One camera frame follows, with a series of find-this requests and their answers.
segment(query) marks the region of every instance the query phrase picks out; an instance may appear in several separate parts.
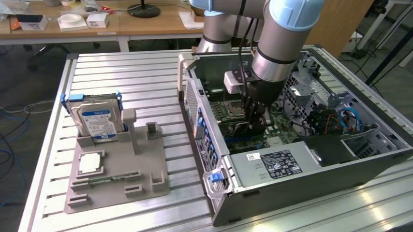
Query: warning label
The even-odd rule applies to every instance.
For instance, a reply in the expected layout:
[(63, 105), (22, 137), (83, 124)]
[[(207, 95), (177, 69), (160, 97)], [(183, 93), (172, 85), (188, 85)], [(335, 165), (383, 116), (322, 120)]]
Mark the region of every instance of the warning label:
[(290, 150), (262, 155), (260, 159), (272, 179), (302, 173)]

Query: metal slotted table surface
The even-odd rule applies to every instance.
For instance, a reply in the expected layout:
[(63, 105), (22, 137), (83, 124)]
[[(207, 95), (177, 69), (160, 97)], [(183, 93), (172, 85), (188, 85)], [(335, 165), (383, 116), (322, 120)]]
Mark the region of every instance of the metal slotted table surface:
[[(391, 106), (363, 90), (363, 83), (326, 51), (307, 48), (316, 50), (413, 134), (411, 123), (398, 112), (386, 110)], [(18, 231), (385, 231), (413, 221), (410, 159), (358, 188), (212, 227), (176, 98), (176, 64), (183, 52), (190, 50), (84, 54), (67, 59)], [(337, 90), (329, 72), (320, 73), (323, 82)], [(116, 90), (123, 94), (124, 108), (136, 110), (135, 125), (156, 121), (161, 126), (171, 192), (163, 197), (67, 215), (63, 206), (76, 127), (59, 97), (61, 92), (99, 94)]]

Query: black lamp base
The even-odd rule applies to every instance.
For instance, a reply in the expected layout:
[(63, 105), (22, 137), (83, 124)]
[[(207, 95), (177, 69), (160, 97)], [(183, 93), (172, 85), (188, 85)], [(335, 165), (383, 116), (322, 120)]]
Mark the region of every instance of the black lamp base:
[(139, 6), (139, 4), (136, 4), (136, 5), (129, 6), (128, 9), (129, 8), (132, 8), (131, 10), (128, 10), (129, 15), (139, 17), (139, 18), (153, 18), (160, 14), (160, 9), (153, 5), (144, 4), (144, 9), (143, 9), (141, 5)]

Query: hard drive label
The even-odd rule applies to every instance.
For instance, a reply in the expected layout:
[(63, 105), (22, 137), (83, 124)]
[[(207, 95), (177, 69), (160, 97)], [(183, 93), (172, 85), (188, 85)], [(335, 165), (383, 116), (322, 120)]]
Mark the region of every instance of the hard drive label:
[(290, 150), (262, 155), (260, 159), (272, 179), (302, 173), (300, 167), (298, 166)]
[(115, 125), (109, 121), (109, 110), (83, 112), (81, 116), (89, 134), (95, 139), (108, 139), (116, 136)]

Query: wooden desk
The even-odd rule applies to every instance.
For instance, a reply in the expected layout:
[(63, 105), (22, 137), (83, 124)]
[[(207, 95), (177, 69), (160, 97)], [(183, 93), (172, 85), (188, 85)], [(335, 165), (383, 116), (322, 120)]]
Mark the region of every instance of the wooden desk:
[[(137, 3), (135, 0), (127, 1), (97, 1), (111, 8), (125, 9)], [(202, 30), (187, 30), (183, 27), (179, 11), (187, 11), (188, 6), (179, 0), (163, 0), (161, 2), (181, 6), (157, 4), (160, 15), (155, 18), (143, 19), (128, 15), (125, 11), (120, 14), (111, 14), (107, 28), (95, 28), (60, 32), (56, 18), (60, 12), (69, 10), (69, 7), (48, 7), (42, 2), (30, 2), (30, 11), (38, 15), (45, 15), (52, 20), (48, 22), (45, 30), (9, 30), (9, 21), (0, 23), (0, 45), (8, 44), (56, 44), (76, 42), (117, 41), (121, 52), (128, 52), (128, 40), (149, 39), (177, 39), (200, 38)]]

